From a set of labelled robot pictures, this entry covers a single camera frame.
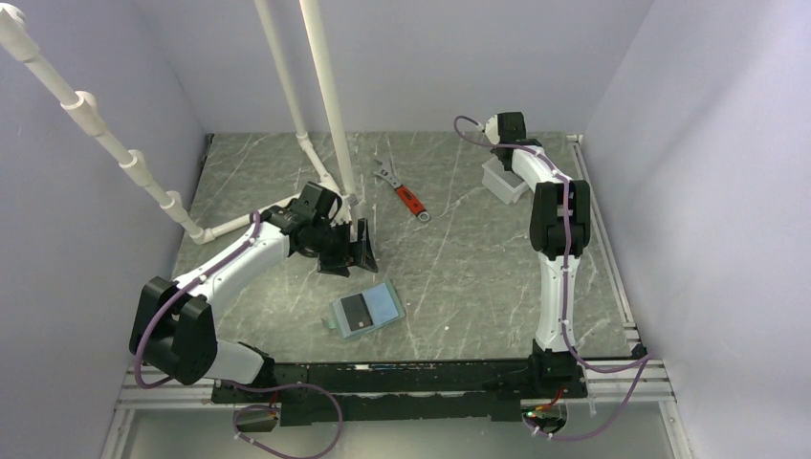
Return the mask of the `black vip credit card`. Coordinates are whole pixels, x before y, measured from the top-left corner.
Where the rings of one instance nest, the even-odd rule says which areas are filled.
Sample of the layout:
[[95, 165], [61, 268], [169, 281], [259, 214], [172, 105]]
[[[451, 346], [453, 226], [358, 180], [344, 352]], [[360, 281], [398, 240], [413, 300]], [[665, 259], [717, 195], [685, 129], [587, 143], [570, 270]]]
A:
[[362, 294], [342, 298], [340, 307], [350, 332], [358, 332], [370, 328], [374, 324]]

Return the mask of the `green card holder wallet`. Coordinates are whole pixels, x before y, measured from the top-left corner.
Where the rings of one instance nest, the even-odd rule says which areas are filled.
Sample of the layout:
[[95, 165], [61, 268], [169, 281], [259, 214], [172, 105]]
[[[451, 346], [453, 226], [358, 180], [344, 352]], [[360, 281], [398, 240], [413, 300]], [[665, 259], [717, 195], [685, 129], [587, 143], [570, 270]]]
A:
[[332, 301], [322, 325], [342, 339], [356, 339], [406, 317], [390, 279], [354, 295]]

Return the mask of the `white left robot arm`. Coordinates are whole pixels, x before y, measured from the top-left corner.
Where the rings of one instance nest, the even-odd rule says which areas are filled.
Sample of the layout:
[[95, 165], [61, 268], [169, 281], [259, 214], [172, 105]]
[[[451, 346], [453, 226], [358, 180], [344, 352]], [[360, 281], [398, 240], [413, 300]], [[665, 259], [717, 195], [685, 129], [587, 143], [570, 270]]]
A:
[[254, 211], [247, 231], [202, 266], [174, 280], [160, 276], [142, 288], [129, 348], [141, 388], [170, 381], [218, 380], [253, 402], [275, 385], [274, 359], [245, 343], [218, 337], [225, 309], [258, 276], [300, 254], [319, 273], [347, 277], [353, 267], [378, 270], [369, 223], [337, 223], [343, 209], [334, 191], [308, 183], [287, 205]]

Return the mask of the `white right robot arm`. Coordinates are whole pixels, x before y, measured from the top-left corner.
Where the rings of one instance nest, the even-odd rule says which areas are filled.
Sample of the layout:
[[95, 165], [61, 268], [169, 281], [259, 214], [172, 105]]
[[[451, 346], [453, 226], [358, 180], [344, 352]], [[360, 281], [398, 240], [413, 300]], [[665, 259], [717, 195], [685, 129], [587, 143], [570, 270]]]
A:
[[540, 317], [533, 339], [527, 384], [539, 397], [549, 397], [563, 384], [581, 377], [571, 353], [570, 309], [584, 249], [591, 238], [590, 185], [574, 180], [545, 154], [540, 142], [527, 137], [520, 112], [492, 116], [484, 134], [504, 170], [533, 191], [530, 243], [540, 263]]

